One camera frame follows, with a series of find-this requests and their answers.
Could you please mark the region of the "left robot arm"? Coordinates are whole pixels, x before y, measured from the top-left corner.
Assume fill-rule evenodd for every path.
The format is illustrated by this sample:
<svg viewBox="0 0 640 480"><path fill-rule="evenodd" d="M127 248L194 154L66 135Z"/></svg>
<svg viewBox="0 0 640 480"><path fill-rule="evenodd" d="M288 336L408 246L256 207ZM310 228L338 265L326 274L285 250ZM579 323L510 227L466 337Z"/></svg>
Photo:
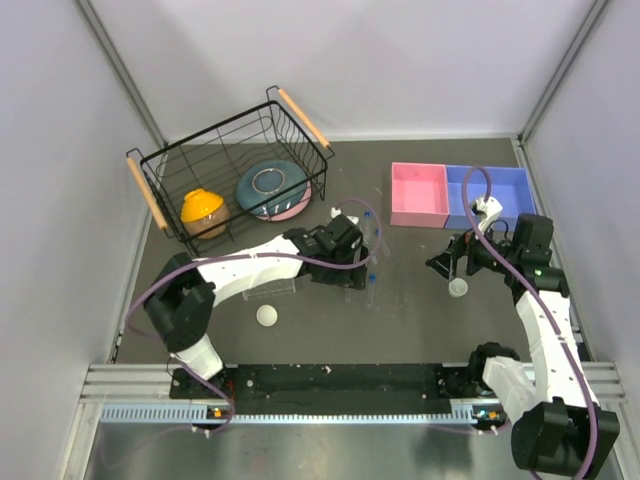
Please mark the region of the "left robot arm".
<svg viewBox="0 0 640 480"><path fill-rule="evenodd" d="M207 334L216 306L246 291L304 276L362 290L369 253L359 220L340 213L326 225L292 228L234 254L202 259L176 254L142 307L166 350L193 372L194 387L212 397L227 382L224 362Z"/></svg>

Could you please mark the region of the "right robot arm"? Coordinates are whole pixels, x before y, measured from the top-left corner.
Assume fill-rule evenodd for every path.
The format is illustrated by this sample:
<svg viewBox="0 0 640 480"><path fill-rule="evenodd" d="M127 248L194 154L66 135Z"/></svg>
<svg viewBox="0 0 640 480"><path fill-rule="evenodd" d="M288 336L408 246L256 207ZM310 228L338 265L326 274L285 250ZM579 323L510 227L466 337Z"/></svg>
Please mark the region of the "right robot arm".
<svg viewBox="0 0 640 480"><path fill-rule="evenodd" d="M524 326L534 376L515 353L497 343L479 346L466 380L476 394L494 393L511 422L516 465L534 473L594 479L620 433L617 415L601 408L580 363L570 322L570 292L563 270L551 264L554 225L536 214L518 217L511 238L497 242L484 218L452 236L427 260L451 283L457 263L466 273L488 269L503 275Z"/></svg>

